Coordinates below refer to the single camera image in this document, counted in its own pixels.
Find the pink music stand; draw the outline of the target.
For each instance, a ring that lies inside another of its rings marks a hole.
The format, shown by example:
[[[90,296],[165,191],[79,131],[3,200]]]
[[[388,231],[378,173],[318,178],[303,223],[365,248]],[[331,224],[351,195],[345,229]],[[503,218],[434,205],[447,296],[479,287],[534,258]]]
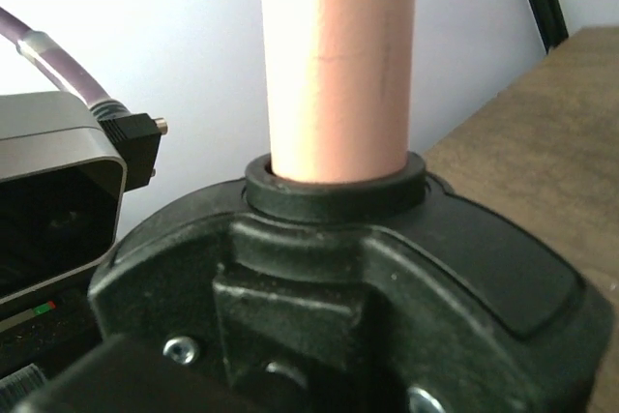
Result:
[[[600,291],[408,149],[414,0],[261,0],[270,151],[1,301],[5,412],[583,412]],[[153,176],[163,119],[1,33]]]

